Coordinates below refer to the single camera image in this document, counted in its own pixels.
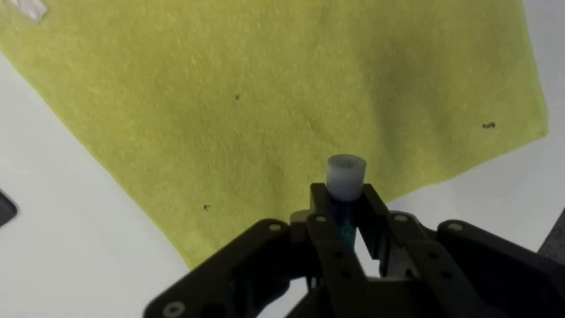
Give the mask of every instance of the black object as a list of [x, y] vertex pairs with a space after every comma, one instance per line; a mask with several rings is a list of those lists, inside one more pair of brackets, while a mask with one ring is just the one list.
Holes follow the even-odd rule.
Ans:
[[0, 227], [8, 223], [15, 214], [15, 205], [3, 193], [0, 193]]
[[[436, 232], [388, 212], [370, 186], [342, 205], [310, 186], [291, 225], [256, 223], [157, 297], [144, 318], [250, 318], [307, 278], [291, 318], [563, 318], [565, 267], [462, 221]], [[360, 230], [381, 280], [349, 244]]]

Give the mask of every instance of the white bottle cap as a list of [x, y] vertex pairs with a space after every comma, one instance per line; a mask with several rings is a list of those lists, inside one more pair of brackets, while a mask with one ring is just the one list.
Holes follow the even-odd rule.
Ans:
[[339, 154], [328, 159], [326, 189], [339, 202], [358, 200], [367, 163], [358, 156]]

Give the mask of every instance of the white table surface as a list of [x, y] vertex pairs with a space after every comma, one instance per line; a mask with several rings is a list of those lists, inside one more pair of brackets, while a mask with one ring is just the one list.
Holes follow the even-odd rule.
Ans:
[[[536, 249], [565, 207], [565, 2], [524, 7], [550, 136], [391, 207], [427, 227], [467, 219]], [[155, 225], [1, 55], [0, 189], [19, 205], [0, 228], [0, 317], [139, 318], [185, 274]]]

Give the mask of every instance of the yellow fabric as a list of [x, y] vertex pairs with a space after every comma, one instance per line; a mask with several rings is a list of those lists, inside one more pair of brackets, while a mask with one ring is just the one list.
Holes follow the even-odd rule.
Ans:
[[519, 0], [45, 4], [0, 4], [1, 52], [188, 265], [335, 152], [390, 200], [547, 131]]

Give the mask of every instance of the yellow cloth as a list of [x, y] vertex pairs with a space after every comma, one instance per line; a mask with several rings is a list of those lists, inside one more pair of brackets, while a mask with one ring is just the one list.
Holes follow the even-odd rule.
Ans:
[[390, 200], [547, 131], [519, 0], [45, 4], [0, 4], [1, 52], [188, 265], [335, 152]]

